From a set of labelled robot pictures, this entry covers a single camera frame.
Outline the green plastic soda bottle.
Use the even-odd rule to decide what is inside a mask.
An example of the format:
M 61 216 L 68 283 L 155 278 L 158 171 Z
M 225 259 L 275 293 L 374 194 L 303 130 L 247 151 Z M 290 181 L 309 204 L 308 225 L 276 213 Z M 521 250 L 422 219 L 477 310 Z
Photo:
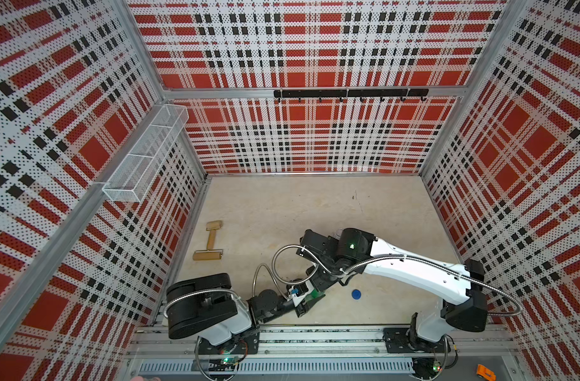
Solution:
M 313 305 L 318 301 L 320 301 L 320 299 L 322 299 L 324 296 L 325 294 L 323 292 L 313 291 L 308 296 L 305 297 L 304 302 L 307 305 Z

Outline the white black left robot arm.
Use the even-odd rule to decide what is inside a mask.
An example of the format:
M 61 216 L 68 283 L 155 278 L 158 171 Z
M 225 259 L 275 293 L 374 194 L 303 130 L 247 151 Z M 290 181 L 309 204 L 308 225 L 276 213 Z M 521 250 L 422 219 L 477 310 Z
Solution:
M 230 276 L 220 273 L 169 287 L 164 317 L 171 340 L 198 336 L 209 344 L 221 345 L 286 314 L 294 313 L 300 318 L 324 297 L 323 292 L 306 282 L 288 286 L 285 295 L 267 289 L 244 300 L 231 289 Z

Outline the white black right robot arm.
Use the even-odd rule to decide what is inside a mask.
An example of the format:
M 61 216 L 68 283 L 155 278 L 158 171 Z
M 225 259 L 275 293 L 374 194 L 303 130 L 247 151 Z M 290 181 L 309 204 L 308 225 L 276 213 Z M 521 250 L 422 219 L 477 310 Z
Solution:
M 338 238 L 306 230 L 296 253 L 312 262 L 308 284 L 319 292 L 343 285 L 356 274 L 367 274 L 437 295 L 434 306 L 412 316 L 407 337 L 413 347 L 436 344 L 452 330 L 480 333 L 486 327 L 484 266 L 479 261 L 431 260 L 353 228 L 342 230 Z

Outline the wooden double roller tool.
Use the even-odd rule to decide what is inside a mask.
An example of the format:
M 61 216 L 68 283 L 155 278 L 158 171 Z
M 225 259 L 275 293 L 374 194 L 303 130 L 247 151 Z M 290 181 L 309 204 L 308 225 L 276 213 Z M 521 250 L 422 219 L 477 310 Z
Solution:
M 223 249 L 215 249 L 215 240 L 218 231 L 223 227 L 221 220 L 208 222 L 206 224 L 206 231 L 208 232 L 208 240 L 206 249 L 196 250 L 193 253 L 194 261 L 209 261 L 221 260 L 223 257 Z

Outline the orange tool on floor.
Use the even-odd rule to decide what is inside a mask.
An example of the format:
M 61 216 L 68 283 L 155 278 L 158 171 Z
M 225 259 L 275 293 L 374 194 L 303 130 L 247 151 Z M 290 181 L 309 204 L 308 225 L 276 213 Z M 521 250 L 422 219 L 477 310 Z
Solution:
M 482 364 L 477 365 L 476 375 L 485 381 L 496 381 L 497 377 L 494 371 Z

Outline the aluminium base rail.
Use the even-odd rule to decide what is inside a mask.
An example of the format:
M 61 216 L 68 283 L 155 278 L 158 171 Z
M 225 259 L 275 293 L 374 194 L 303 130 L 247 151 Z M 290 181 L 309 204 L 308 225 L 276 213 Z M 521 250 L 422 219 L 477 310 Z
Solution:
M 448 360 L 454 371 L 475 376 L 478 365 L 489 368 L 497 379 L 525 380 L 515 355 L 515 343 L 501 325 L 482 333 L 453 331 L 449 347 L 413 352 L 402 344 L 402 325 L 266 325 L 249 350 L 237 347 L 241 362 L 221 376 L 399 374 L 409 375 L 415 365 L 432 366 Z M 169 339 L 162 327 L 139 330 L 126 355 L 123 378 L 131 376 L 174 379 L 196 376 L 232 360 L 196 338 Z

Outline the black wall hook rail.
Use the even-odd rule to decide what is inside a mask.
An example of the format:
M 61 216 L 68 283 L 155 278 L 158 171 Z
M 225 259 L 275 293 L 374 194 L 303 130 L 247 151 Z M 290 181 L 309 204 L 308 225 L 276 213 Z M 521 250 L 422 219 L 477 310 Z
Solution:
M 275 99 L 306 99 L 306 98 L 426 98 L 430 93 L 428 88 L 394 88 L 394 89 L 328 89 L 328 90 L 275 90 Z

